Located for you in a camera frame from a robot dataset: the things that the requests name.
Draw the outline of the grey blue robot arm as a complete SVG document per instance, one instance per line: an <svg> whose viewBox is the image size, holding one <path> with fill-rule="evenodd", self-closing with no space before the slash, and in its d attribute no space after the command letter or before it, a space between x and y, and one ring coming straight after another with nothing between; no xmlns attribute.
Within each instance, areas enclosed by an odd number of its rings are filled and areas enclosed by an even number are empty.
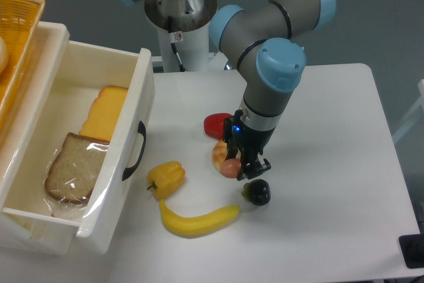
<svg viewBox="0 0 424 283"><path fill-rule="evenodd" d="M157 31L165 72L205 71L209 44L222 52L246 81L239 109L224 122L227 156L240 158L238 179L270 169L263 157L306 65L292 38L328 23L336 0L268 0L247 12L217 0L122 0L144 2Z"/></svg>

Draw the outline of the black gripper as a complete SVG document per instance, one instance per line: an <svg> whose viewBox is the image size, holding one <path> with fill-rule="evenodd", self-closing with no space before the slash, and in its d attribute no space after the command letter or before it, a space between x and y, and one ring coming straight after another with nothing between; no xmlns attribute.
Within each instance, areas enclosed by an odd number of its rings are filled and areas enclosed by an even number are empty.
<svg viewBox="0 0 424 283"><path fill-rule="evenodd" d="M244 111L239 109L224 120L223 140L227 144L225 160L236 158L240 153L241 168L237 180L251 180L271 169L270 162L263 157L263 150L275 127L253 129L243 121L244 115Z"/></svg>

